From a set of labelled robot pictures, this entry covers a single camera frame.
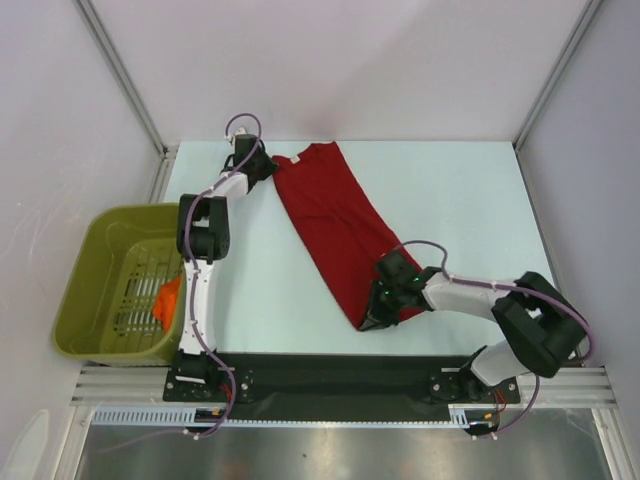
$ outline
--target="white wall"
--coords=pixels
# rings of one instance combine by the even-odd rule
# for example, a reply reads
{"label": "white wall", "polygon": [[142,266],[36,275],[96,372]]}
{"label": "white wall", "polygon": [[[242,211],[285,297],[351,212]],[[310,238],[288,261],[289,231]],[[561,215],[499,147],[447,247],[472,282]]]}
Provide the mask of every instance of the white wall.
{"label": "white wall", "polygon": [[158,159],[70,0],[0,2],[0,64],[0,470],[46,408],[42,475],[79,371],[50,334],[86,226],[143,202]]}
{"label": "white wall", "polygon": [[515,137],[586,0],[95,0],[161,135]]}
{"label": "white wall", "polygon": [[541,226],[640,446],[640,3],[605,5],[525,144]]}

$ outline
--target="orange cloth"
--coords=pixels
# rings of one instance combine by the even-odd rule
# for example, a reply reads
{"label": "orange cloth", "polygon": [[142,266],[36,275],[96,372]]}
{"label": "orange cloth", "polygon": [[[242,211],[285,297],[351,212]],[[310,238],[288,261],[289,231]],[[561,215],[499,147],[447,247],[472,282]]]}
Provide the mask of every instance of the orange cloth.
{"label": "orange cloth", "polygon": [[162,324],[162,329],[165,333],[169,331],[169,327],[173,322],[173,313],[176,310],[178,294],[180,293],[181,277],[182,275],[178,275],[160,287],[156,303],[153,306],[153,316]]}

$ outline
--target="white table surface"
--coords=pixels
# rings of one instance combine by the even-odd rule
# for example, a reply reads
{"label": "white table surface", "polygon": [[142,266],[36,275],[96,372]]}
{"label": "white table surface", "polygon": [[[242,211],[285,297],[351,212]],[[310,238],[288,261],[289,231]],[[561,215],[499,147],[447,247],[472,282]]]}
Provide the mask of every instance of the white table surface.
{"label": "white table surface", "polygon": [[[268,142],[295,156],[309,142]],[[534,270],[551,279],[513,149],[502,142],[339,142],[374,208],[398,237],[429,239],[465,276],[505,279]],[[218,177],[226,142],[180,145],[164,201]],[[500,341],[499,328],[453,312],[423,313],[357,332],[318,273],[271,179],[231,207],[231,249],[216,292],[218,349],[233,352],[466,355]],[[409,247],[422,266],[440,253]]]}

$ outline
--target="green basket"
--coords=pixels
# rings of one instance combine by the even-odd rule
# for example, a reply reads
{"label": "green basket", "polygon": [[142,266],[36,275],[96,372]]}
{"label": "green basket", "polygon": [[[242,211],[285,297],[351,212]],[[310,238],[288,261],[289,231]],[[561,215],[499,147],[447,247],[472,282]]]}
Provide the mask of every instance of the green basket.
{"label": "green basket", "polygon": [[166,334],[151,311],[159,288],[182,268],[177,223],[177,204],[114,208],[92,222],[56,319],[62,354],[112,366],[171,363],[184,292]]}

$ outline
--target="red fabric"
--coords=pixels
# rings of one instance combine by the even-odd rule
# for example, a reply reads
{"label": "red fabric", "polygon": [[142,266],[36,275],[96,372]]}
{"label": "red fabric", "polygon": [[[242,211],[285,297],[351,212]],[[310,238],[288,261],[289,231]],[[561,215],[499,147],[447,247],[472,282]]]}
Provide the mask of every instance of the red fabric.
{"label": "red fabric", "polygon": [[[369,202],[335,142],[311,144],[298,158],[273,157],[280,165],[273,176],[276,189],[331,293],[358,328],[371,282],[378,278],[374,266],[400,240]],[[405,310],[401,321],[419,312]]]}

